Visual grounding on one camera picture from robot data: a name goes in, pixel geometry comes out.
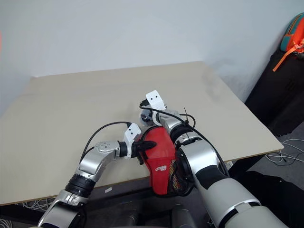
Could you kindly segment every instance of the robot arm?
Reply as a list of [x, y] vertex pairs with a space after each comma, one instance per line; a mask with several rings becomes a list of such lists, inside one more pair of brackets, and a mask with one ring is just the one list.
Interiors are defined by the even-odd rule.
[[134, 145], [135, 137], [140, 133], [139, 127], [133, 123], [124, 133], [123, 142], [97, 143], [83, 157], [66, 188], [57, 195], [40, 219], [38, 226], [68, 228], [77, 224], [82, 217], [83, 206], [88, 202], [88, 197], [106, 166], [118, 157], [130, 158], [136, 153], [136, 147], [132, 147], [132, 145]]
[[220, 171], [219, 154], [201, 134], [182, 122], [177, 111], [159, 109], [165, 107], [160, 103], [163, 104], [163, 101], [157, 91], [147, 94], [146, 100], [141, 103], [141, 108], [145, 109], [142, 121], [162, 125], [167, 130], [176, 147], [178, 172], [195, 182], [216, 227], [286, 227], [239, 182]]

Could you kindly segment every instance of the black cable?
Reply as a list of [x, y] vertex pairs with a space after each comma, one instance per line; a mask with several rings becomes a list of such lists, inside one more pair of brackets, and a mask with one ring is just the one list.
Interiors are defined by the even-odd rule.
[[170, 113], [167, 113], [167, 112], [163, 112], [161, 110], [157, 110], [157, 109], [154, 109], [154, 108], [147, 108], [147, 107], [142, 107], [141, 105], [139, 105], [139, 108], [140, 109], [145, 109], [145, 110], [150, 110], [150, 111], [155, 111], [155, 112], [158, 112], [158, 113], [161, 113], [161, 114], [165, 114], [165, 115], [168, 115], [168, 116], [171, 116], [171, 117], [174, 117], [175, 119], [181, 121], [183, 124], [185, 124], [186, 127], [190, 128], [192, 131], [194, 131], [195, 133], [197, 133], [202, 139], [204, 139], [206, 142], [208, 142], [212, 148], [214, 149], [216, 155], [218, 156], [218, 159], [221, 163], [221, 166], [222, 166], [222, 169], [225, 171], [225, 175], [227, 175], [228, 177], [230, 177], [229, 173], [228, 173], [228, 170], [227, 170], [227, 167], [225, 166], [225, 163], [223, 161], [223, 159], [221, 158], [219, 152], [217, 151], [217, 149], [210, 143], [210, 141], [204, 136], [202, 135], [198, 130], [196, 130], [195, 128], [193, 128], [192, 126], [190, 126], [189, 124], [187, 124], [183, 119], [179, 118], [178, 116], [175, 116], [173, 114], [170, 114]]
[[93, 149], [94, 149], [94, 147], [91, 147], [90, 149], [88, 149], [88, 150], [85, 152], [85, 154], [83, 155], [82, 158], [84, 158], [84, 157], [86, 156], [86, 154], [89, 153], [89, 152], [90, 152], [91, 150], [93, 150]]
[[196, 121], [195, 121], [195, 118], [192, 116], [192, 115], [190, 115], [190, 114], [180, 114], [181, 116], [188, 116], [188, 117], [190, 117], [191, 119], [192, 119], [192, 121], [193, 121], [193, 128], [195, 127], [195, 124], [196, 124]]
[[185, 107], [184, 107], [184, 110], [185, 110], [185, 114], [186, 114], [186, 123], [189, 124], [188, 115], [187, 115], [187, 111], [186, 111]]
[[192, 192], [192, 190], [194, 189], [194, 187], [195, 187], [195, 184], [192, 183], [191, 186], [188, 188], [188, 190], [185, 193], [183, 193], [182, 196], [188, 196]]
[[108, 124], [106, 124], [106, 125], [100, 127], [97, 131], [95, 131], [94, 134], [92, 134], [91, 138], [89, 139], [89, 141], [88, 141], [88, 142], [86, 143], [86, 145], [85, 145], [85, 149], [84, 149], [84, 151], [82, 152], [82, 155], [81, 155], [81, 158], [80, 158], [80, 162], [81, 162], [81, 160], [84, 158], [84, 156], [87, 154], [88, 151], [86, 151], [86, 150], [87, 150], [88, 146], [90, 145], [91, 140], [94, 138], [94, 136], [95, 136], [98, 132], [100, 132], [102, 129], [104, 129], [104, 128], [107, 127], [107, 126], [114, 125], [114, 124], [124, 124], [124, 123], [125, 123], [128, 127], [132, 124], [131, 122], [126, 122], [126, 121], [112, 122], [112, 123], [108, 123]]
[[148, 128], [148, 129], [142, 134], [142, 136], [141, 136], [141, 141], [144, 141], [144, 139], [146, 138], [147, 134], [148, 134], [151, 130], [153, 130], [153, 129], [155, 129], [155, 128], [158, 128], [158, 127], [162, 127], [162, 126], [153, 126], [153, 127]]

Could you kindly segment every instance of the white wall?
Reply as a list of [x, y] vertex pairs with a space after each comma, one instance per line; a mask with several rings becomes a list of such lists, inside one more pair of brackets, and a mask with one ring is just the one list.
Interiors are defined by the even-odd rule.
[[0, 0], [0, 115], [32, 76], [204, 60], [245, 101], [303, 0]]

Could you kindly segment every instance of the printed logo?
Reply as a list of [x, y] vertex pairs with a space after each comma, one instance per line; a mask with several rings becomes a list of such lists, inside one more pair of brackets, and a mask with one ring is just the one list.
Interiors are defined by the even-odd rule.
[[160, 170], [160, 171], [165, 171], [165, 170], [167, 170], [167, 166], [164, 165], [164, 166], [157, 167], [157, 168], [155, 169], [155, 171], [158, 171], [158, 170]]

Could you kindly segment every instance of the table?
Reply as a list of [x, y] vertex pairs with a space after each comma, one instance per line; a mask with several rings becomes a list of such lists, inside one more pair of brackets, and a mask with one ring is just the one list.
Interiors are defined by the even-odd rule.
[[[33, 78], [0, 119], [0, 204], [58, 194], [92, 133], [114, 121], [139, 124], [139, 103], [157, 90], [169, 109], [193, 115], [223, 160], [278, 151], [282, 144], [203, 62]], [[122, 140], [125, 126], [92, 145]], [[137, 159], [118, 159], [96, 186], [149, 176]]]

